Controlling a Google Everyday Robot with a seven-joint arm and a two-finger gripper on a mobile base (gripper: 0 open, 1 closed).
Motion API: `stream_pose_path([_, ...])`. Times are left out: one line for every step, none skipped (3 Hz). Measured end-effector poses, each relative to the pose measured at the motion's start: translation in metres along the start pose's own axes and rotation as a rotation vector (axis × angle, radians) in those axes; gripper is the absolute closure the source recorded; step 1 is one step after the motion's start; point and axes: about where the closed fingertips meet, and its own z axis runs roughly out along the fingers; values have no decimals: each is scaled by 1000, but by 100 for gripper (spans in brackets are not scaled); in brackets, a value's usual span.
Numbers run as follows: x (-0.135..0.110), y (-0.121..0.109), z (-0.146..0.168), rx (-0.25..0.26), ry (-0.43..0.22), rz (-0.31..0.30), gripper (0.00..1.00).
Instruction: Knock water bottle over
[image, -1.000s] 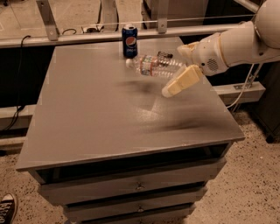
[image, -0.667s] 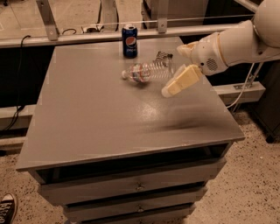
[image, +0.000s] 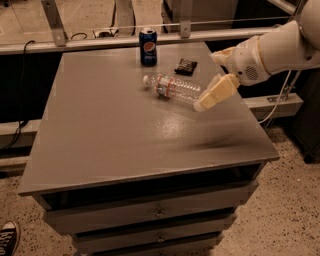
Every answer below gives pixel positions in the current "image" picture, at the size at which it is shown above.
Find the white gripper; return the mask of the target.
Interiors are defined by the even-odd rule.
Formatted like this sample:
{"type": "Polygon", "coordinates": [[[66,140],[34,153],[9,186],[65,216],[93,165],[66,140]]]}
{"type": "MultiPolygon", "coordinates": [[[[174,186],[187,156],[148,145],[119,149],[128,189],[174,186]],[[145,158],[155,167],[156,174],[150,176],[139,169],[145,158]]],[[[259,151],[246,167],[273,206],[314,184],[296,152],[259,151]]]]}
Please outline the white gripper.
{"type": "Polygon", "coordinates": [[[215,51],[210,55],[214,63],[225,66],[232,74],[223,76],[217,74],[210,81],[207,88],[193,103],[196,111],[206,111],[233,96],[240,84],[252,86],[270,78],[261,60],[259,45],[260,37],[254,36],[234,47],[215,51]]]}

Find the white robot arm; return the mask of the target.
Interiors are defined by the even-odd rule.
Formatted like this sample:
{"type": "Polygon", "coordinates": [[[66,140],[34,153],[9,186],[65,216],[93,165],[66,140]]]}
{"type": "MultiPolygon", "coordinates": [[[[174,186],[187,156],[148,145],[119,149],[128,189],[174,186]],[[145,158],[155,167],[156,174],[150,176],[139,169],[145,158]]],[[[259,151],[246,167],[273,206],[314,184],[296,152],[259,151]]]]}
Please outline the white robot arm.
{"type": "Polygon", "coordinates": [[[252,86],[283,71],[317,68],[320,65],[320,0],[307,0],[297,18],[271,32],[216,51],[211,58],[225,67],[227,73],[215,76],[193,103],[198,112],[233,96],[241,85],[252,86]]]}

